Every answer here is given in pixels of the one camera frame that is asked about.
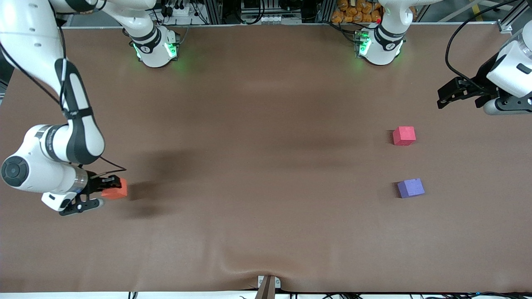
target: cube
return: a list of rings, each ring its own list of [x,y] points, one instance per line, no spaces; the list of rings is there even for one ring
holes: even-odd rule
[[[409,198],[425,193],[421,179],[411,179],[397,184],[401,198]]]
[[[109,188],[102,191],[102,197],[108,200],[117,200],[128,196],[128,184],[125,179],[120,178],[120,185],[122,188]]]
[[[415,141],[414,127],[397,127],[393,135],[395,145],[411,145]]]

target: brown tabletop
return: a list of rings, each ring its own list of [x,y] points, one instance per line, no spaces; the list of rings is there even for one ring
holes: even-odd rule
[[[385,67],[328,26],[193,28],[160,69],[120,30],[66,30],[130,196],[62,218],[1,183],[0,290],[531,291],[532,117],[437,109],[455,28],[412,26]],[[467,26],[452,63],[472,76],[507,38]],[[0,157],[63,122],[15,72]],[[391,144],[397,126],[418,141]],[[397,198],[411,178],[426,194]]]

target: table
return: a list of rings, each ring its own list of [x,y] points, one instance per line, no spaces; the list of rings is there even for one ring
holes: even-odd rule
[[[160,69],[120,30],[65,30],[130,196],[61,218],[0,184],[0,290],[531,291],[532,118],[437,109],[455,28],[412,26],[385,67],[328,26],[193,28]],[[466,26],[451,61],[472,76],[507,38]],[[15,72],[0,156],[63,122]],[[397,126],[418,141],[391,144]],[[397,198],[418,177],[426,194]]]

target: pink cube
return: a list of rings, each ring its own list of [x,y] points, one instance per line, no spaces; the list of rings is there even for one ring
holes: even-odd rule
[[[414,127],[397,127],[393,135],[395,145],[411,145],[415,141]]]

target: blue cube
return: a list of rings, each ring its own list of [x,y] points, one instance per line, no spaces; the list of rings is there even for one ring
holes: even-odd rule
[[[399,187],[401,198],[414,197],[425,193],[421,179],[402,181],[397,186]]]

